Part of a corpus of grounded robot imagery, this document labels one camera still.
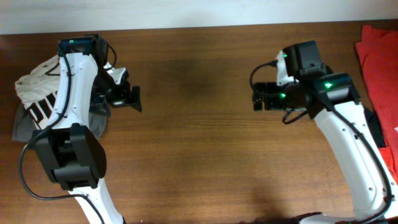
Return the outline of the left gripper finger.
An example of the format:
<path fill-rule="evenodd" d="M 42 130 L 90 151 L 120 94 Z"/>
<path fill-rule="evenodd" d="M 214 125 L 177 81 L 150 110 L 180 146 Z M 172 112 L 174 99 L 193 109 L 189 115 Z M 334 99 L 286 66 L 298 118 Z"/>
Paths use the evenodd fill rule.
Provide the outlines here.
<path fill-rule="evenodd" d="M 142 112 L 141 88 L 139 86 L 132 87 L 129 105 L 130 107 L 134 108 L 136 111 Z"/>
<path fill-rule="evenodd" d="M 111 111 L 108 104 L 105 105 L 92 105 L 90 106 L 90 113 L 97 114 L 100 116 L 110 117 Z"/>

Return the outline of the white polo shirt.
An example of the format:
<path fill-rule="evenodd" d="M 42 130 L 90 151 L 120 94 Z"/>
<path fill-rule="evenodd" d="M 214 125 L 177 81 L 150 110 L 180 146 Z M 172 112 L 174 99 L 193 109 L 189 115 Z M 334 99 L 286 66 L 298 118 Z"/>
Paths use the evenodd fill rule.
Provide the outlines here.
<path fill-rule="evenodd" d="M 46 128 L 57 97 L 60 83 L 59 57 L 53 56 L 18 79 L 14 86 L 17 96 L 29 112 L 37 129 Z"/>

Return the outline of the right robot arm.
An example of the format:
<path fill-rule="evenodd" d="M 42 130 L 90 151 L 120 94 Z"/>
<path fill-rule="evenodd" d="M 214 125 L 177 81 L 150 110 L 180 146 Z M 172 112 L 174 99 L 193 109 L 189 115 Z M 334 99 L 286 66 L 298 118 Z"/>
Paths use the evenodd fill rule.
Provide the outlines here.
<path fill-rule="evenodd" d="M 321 60 L 314 40 L 288 46 L 263 64 L 275 82 L 254 82 L 254 110 L 285 111 L 284 124 L 309 116 L 326 137 L 353 201 L 353 217 L 312 212 L 281 223 L 397 223 L 397 182 L 377 147 L 380 133 L 366 117 L 351 77 Z"/>

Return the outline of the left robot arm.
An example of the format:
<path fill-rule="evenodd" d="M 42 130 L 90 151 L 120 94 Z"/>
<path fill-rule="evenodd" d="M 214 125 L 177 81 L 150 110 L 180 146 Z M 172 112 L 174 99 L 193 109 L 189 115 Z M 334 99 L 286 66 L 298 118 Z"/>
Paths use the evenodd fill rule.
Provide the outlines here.
<path fill-rule="evenodd" d="M 131 107 L 142 111 L 140 88 L 131 86 L 128 71 L 108 63 L 113 50 L 99 34 L 58 43 L 60 86 L 49 125 L 34 131 L 28 144 L 51 182 L 75 198 L 90 223 L 125 223 L 104 180 L 106 153 L 89 129 L 89 112 Z"/>

